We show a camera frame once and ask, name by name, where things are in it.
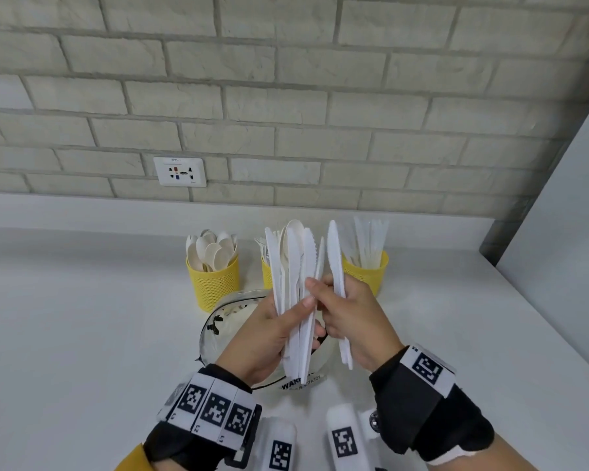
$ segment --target yellow basket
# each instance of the yellow basket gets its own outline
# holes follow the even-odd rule
[[[240,291],[238,256],[225,269],[216,272],[196,271],[189,266],[188,259],[185,260],[185,265],[194,285],[198,306],[205,312],[212,312],[223,296]]]
[[[271,267],[264,262],[264,258],[262,258],[262,278],[264,279],[264,289],[272,289],[273,275],[271,274]]]
[[[388,266],[388,255],[385,251],[382,252],[382,266],[377,269],[358,268],[348,262],[344,256],[342,257],[342,268],[345,273],[367,283],[371,288],[371,291],[373,291],[373,294],[376,296],[379,291],[379,286],[382,285],[386,266]]]

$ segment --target hand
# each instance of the hand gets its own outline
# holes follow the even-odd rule
[[[322,303],[327,333],[349,339],[353,359],[374,372],[404,345],[366,283],[345,275],[346,299],[327,287],[332,285],[330,274],[322,282],[313,277],[305,280],[305,287]]]
[[[275,299],[270,292],[263,299],[240,330],[220,354],[216,365],[233,373],[247,385],[266,380],[281,360],[281,349],[290,337],[290,331],[316,310],[316,300],[308,296],[292,309],[277,316]],[[315,337],[324,337],[325,329],[316,321]],[[312,349],[319,348],[318,340]]]

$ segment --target wall outlet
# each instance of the wall outlet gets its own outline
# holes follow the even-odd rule
[[[155,157],[159,184],[164,186],[207,186],[203,159]]]

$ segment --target white countertop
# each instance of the white countertop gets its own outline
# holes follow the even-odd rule
[[[199,364],[184,238],[0,229],[0,471],[112,469]],[[379,300],[405,343],[456,368],[542,471],[589,470],[589,366],[478,253],[391,249]],[[242,250],[246,290],[259,257]],[[263,397],[298,428],[297,470],[331,469],[325,411],[372,403],[363,371]],[[390,470],[424,469],[384,455]]]

